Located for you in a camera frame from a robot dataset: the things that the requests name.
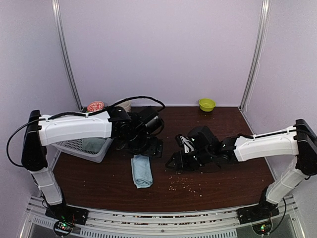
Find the light blue towel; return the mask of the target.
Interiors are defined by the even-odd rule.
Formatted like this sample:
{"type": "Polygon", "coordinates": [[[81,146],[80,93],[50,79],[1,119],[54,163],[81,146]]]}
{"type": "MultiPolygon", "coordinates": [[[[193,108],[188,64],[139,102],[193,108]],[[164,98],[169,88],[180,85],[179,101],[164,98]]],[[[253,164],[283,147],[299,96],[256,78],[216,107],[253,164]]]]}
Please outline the light blue towel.
{"type": "Polygon", "coordinates": [[[131,159],[132,179],[135,186],[149,188],[153,184],[150,158],[142,155],[134,155],[131,159]]]}

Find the green panda towel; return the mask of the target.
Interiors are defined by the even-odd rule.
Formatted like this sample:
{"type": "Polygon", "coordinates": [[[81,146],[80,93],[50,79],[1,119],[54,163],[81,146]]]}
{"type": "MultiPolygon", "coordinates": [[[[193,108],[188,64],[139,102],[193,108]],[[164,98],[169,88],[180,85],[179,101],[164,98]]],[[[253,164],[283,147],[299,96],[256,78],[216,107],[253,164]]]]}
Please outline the green panda towel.
{"type": "Polygon", "coordinates": [[[85,151],[98,153],[105,143],[105,139],[102,138],[84,138],[82,140],[82,148],[85,151]]]}

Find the white plastic basket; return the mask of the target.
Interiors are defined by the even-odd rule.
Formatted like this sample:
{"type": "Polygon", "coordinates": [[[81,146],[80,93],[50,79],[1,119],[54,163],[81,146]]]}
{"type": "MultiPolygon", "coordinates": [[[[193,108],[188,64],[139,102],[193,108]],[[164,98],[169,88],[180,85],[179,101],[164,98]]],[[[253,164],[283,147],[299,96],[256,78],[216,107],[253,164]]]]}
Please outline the white plastic basket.
{"type": "Polygon", "coordinates": [[[112,142],[111,138],[84,138],[57,142],[53,146],[63,153],[101,163],[112,142]]]}

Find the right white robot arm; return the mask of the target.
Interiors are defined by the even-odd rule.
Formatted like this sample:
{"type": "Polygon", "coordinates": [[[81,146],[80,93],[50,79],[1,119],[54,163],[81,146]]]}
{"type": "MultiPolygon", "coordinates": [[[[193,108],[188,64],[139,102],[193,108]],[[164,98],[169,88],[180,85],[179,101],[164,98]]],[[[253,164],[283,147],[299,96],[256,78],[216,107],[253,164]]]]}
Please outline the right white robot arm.
{"type": "Polygon", "coordinates": [[[317,174],[317,136],[303,119],[285,129],[260,135],[238,134],[222,141],[207,126],[176,136],[180,151],[166,162],[168,169],[195,171],[208,163],[236,164],[261,157],[293,155],[280,179],[266,187],[254,215],[264,219],[301,181],[317,174]]]}

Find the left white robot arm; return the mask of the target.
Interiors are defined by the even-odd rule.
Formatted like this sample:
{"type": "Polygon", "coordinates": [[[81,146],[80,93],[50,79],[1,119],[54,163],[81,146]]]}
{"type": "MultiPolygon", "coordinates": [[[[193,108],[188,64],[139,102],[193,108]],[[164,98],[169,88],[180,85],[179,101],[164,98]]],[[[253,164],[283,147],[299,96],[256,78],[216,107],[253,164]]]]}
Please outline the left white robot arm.
{"type": "Polygon", "coordinates": [[[62,190],[48,166],[46,146],[76,139],[111,138],[121,140],[132,154],[161,157],[163,141],[155,131],[163,127],[163,120],[152,107],[137,113],[110,107],[93,113],[67,112],[54,116],[42,116],[34,110],[26,124],[21,163],[34,177],[52,212],[60,220],[67,220],[71,209],[65,205],[62,190]]]}

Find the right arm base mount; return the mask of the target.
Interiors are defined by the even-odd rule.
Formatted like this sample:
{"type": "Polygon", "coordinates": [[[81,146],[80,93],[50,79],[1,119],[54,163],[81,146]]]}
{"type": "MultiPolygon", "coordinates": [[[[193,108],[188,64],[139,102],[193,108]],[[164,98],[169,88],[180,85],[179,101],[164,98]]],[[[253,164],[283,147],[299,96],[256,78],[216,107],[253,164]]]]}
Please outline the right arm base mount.
{"type": "Polygon", "coordinates": [[[277,204],[261,201],[257,205],[237,210],[240,225],[252,224],[253,231],[260,236],[268,235],[273,231],[272,217],[279,215],[277,204]]]}

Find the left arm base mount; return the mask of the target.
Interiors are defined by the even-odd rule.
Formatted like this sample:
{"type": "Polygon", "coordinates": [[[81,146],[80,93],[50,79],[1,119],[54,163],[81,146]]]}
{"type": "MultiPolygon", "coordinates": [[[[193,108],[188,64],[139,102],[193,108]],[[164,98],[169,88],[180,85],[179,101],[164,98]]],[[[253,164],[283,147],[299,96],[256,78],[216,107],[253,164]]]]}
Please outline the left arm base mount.
{"type": "Polygon", "coordinates": [[[65,199],[60,204],[50,205],[45,200],[47,217],[54,218],[53,232],[60,238],[70,235],[76,225],[85,225],[89,211],[84,208],[72,207],[65,199]]]}

